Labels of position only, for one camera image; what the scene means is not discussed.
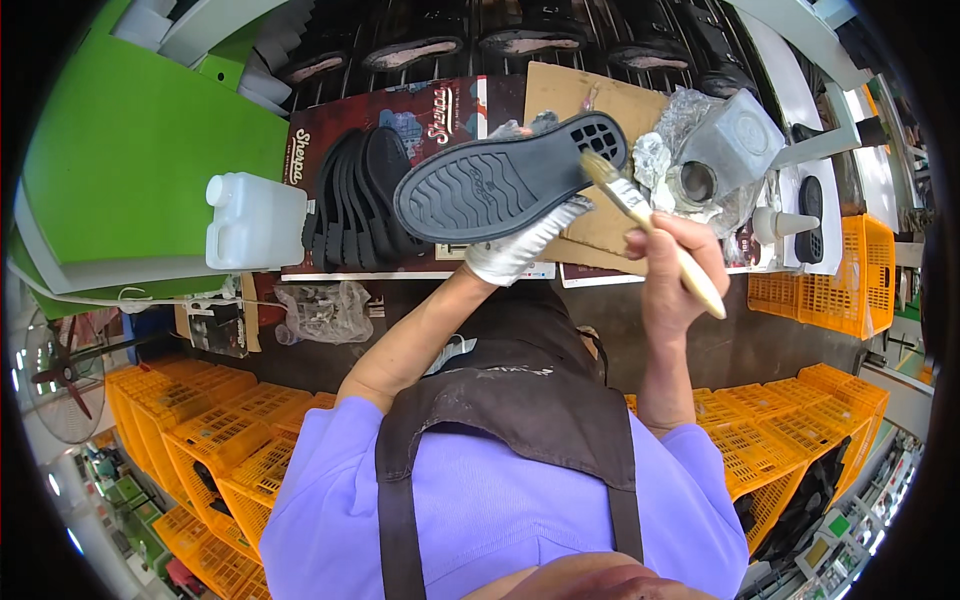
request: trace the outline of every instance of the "worker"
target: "worker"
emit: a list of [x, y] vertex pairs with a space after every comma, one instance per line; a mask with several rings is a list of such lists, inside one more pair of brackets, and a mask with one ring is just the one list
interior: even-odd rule
[[747, 542], [696, 424], [685, 336], [703, 307], [676, 252], [725, 294], [720, 247], [663, 214], [651, 235], [627, 233], [649, 267], [635, 417], [549, 282], [509, 287], [591, 208], [574, 197], [470, 246], [357, 361], [334, 408], [307, 413], [259, 543], [276, 600], [735, 596]]

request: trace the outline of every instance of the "gloved hand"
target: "gloved hand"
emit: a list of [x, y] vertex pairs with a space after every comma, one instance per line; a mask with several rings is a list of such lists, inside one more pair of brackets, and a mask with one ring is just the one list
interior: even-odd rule
[[591, 210], [590, 200], [574, 196], [526, 229], [491, 242], [471, 244], [467, 248], [467, 266], [488, 283], [513, 285], [550, 240]]

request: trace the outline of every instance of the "white plastic bottle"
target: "white plastic bottle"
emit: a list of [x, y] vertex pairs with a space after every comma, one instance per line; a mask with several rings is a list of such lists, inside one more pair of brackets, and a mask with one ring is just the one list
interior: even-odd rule
[[250, 173], [227, 173], [210, 178], [206, 203], [213, 206], [206, 266], [267, 271], [302, 262], [303, 190]]

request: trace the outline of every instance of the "wooden brush handle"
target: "wooden brush handle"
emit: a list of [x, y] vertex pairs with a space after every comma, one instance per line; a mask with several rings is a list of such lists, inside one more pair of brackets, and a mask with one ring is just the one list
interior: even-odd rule
[[[646, 233], [652, 233], [655, 229], [651, 219], [653, 212], [648, 204], [638, 205], [628, 214]], [[710, 315], [717, 319], [726, 319], [727, 308], [723, 305], [723, 298], [720, 296], [717, 287], [713, 285], [713, 280], [700, 266], [700, 263], [694, 260], [690, 252], [679, 243], [677, 244], [677, 258], [680, 260], [680, 279], [686, 290], [703, 304]]]

